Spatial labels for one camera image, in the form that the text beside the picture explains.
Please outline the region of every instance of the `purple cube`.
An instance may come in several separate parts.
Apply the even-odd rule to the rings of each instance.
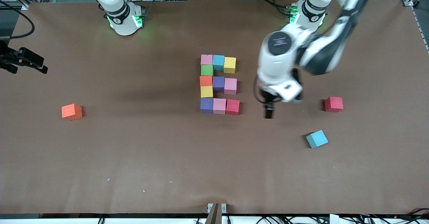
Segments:
[[[199,109],[202,113],[213,113],[213,98],[202,98]]]
[[[213,91],[223,93],[225,88],[225,77],[213,77]]]

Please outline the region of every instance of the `yellow cube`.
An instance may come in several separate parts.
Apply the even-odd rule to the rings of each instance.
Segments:
[[[225,57],[224,63],[224,73],[232,73],[236,72],[236,58],[235,57]]]
[[[201,97],[213,97],[213,86],[200,87]]]

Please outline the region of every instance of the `toy block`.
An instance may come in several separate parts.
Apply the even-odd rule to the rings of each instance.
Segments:
[[[227,101],[227,114],[238,115],[240,108],[240,101],[234,99],[228,99]]]
[[[208,87],[213,85],[212,76],[200,76],[199,77],[199,86]]]
[[[213,113],[214,114],[225,114],[227,110],[227,100],[226,99],[213,99]]]
[[[225,88],[225,77],[213,77],[213,91],[223,93]]]
[[[202,113],[213,113],[213,98],[202,98],[199,109]]]
[[[325,134],[321,130],[308,135],[307,141],[310,143],[310,147],[312,149],[328,143],[328,139],[326,139]]]
[[[328,97],[325,100],[325,111],[339,112],[344,109],[342,97]]]
[[[213,55],[201,55],[201,65],[211,65],[213,63]]]
[[[202,76],[213,76],[213,65],[201,65]]]
[[[232,73],[236,72],[236,58],[235,57],[225,57],[224,63],[224,73]]]
[[[225,56],[214,55],[213,56],[213,70],[223,71],[224,70]]]
[[[224,94],[235,95],[237,94],[237,79],[225,78]]]
[[[83,117],[82,107],[76,104],[70,104],[61,107],[61,115],[67,120],[76,120]]]
[[[206,86],[206,87],[200,87],[201,88],[201,97],[213,97],[213,87],[212,86]]]

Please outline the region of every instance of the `block arrangement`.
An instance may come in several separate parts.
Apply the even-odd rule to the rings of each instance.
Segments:
[[[328,97],[325,100],[325,111],[339,112],[344,109],[342,97]]]
[[[213,93],[237,94],[237,79],[214,76],[214,71],[235,73],[236,58],[221,55],[201,55],[201,91],[200,111],[210,114],[238,115],[240,101],[234,99],[214,98]]]
[[[318,146],[322,146],[328,143],[328,139],[322,130],[314,132],[307,136],[307,141],[310,144],[312,149],[317,148]]]
[[[61,115],[66,120],[76,120],[83,117],[82,107],[77,104],[70,104],[61,107]]]

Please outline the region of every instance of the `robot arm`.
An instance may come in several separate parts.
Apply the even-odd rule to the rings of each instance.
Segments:
[[[144,7],[124,0],[97,0],[107,14],[107,19],[119,35],[129,36],[143,27]]]
[[[314,33],[314,25],[319,24],[321,14],[319,13],[316,18],[314,13],[309,14],[306,11],[306,5],[312,5],[312,8],[318,8],[324,13],[327,5],[323,4],[326,4],[326,0],[312,0],[298,7],[303,25],[298,20],[265,37],[259,52],[257,72],[258,85],[264,98],[265,118],[272,118],[276,98],[290,102],[301,93],[302,86],[297,74],[295,72],[291,74],[294,65],[303,67],[315,75],[328,73],[337,66],[345,41],[357,25],[360,13],[368,0],[338,1],[343,10],[332,26],[329,36]]]

